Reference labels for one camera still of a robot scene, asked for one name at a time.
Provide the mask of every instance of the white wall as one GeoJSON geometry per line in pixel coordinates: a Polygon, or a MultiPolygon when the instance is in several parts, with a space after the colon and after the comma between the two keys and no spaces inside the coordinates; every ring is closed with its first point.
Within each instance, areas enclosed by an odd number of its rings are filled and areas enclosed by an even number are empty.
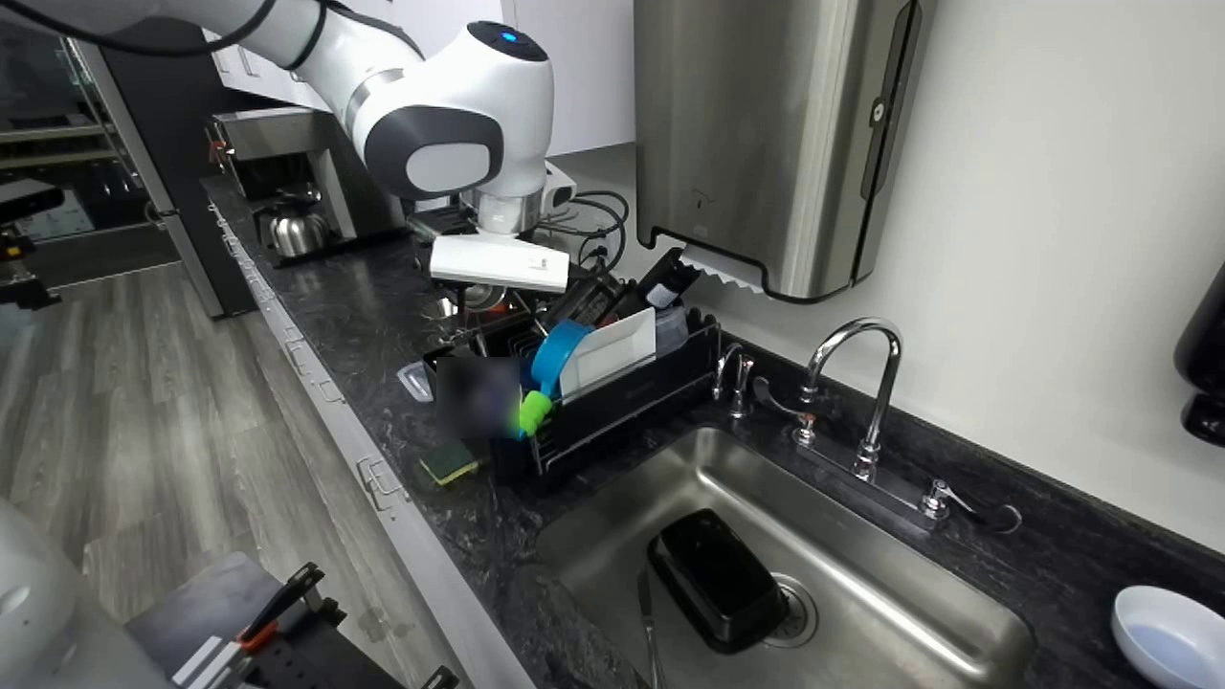
{"type": "Polygon", "coordinates": [[[632,18],[632,0],[504,0],[504,23],[550,59],[550,153],[634,140],[632,18]]]}
{"type": "MultiPolygon", "coordinates": [[[[1225,259],[1221,27],[1221,0],[942,0],[877,275],[828,305],[700,297],[794,358],[890,319],[895,406],[1225,550],[1225,450],[1178,430],[1172,366],[1225,259]]],[[[864,342],[832,376],[877,366],[864,342]]]]}

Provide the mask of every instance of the countertop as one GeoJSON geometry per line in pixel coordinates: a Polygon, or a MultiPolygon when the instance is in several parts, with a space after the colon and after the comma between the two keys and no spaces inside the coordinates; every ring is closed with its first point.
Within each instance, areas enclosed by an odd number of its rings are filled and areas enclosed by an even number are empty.
{"type": "MultiPolygon", "coordinates": [[[[418,406],[398,384],[398,366],[449,342],[449,320],[441,319],[449,289],[430,283],[425,247],[407,233],[383,233],[310,264],[272,268],[252,242],[245,199],[227,181],[207,181],[207,192],[367,435],[389,460],[407,492],[529,677],[536,684],[638,684],[632,661],[622,657],[532,564],[532,545],[549,522],[634,467],[650,448],[663,448],[694,425],[729,425],[729,411],[697,400],[666,425],[649,425],[628,448],[608,450],[558,492],[520,492],[498,485],[489,472],[441,490],[418,467],[418,454],[455,444],[461,435],[434,406],[418,406]]],[[[768,351],[763,351],[763,358],[774,370],[795,376],[795,366],[768,351]]],[[[832,384],[820,411],[828,435],[853,448],[864,418],[869,400],[832,384]]],[[[783,430],[760,421],[753,430],[729,434],[768,435],[783,430]]],[[[1121,585],[1167,585],[1225,608],[1221,555],[928,421],[892,413],[885,464],[942,474],[978,504],[1019,504],[1026,514],[1016,536],[966,522],[934,536],[908,536],[879,526],[1029,625],[1038,654],[1024,684],[1145,684],[1112,638],[1112,600],[1121,585]]]]}

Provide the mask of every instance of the stainless steel dispenser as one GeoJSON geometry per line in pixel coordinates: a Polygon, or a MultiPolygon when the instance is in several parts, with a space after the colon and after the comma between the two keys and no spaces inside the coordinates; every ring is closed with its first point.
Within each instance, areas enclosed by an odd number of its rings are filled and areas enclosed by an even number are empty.
{"type": "Polygon", "coordinates": [[[874,273],[928,0],[638,0],[638,242],[816,301],[874,273]]]}

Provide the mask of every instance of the sink basin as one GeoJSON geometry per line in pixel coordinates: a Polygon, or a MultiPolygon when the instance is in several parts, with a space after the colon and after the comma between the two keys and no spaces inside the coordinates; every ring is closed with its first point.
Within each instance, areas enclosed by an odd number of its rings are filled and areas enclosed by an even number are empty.
{"type": "Polygon", "coordinates": [[[730,526],[794,612],[765,644],[716,654],[650,575],[666,689],[1024,684],[1034,634],[1010,608],[720,430],[655,450],[536,540],[536,564],[638,675],[649,644],[634,585],[649,545],[694,509],[730,526]]]}

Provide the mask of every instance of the black object in sink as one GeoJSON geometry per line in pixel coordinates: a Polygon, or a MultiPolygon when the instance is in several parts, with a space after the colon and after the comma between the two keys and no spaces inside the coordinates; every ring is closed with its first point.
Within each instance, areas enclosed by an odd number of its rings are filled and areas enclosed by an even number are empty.
{"type": "Polygon", "coordinates": [[[700,638],[720,654],[763,644],[789,617],[774,575],[712,509],[663,529],[649,545],[649,559],[700,638]]]}

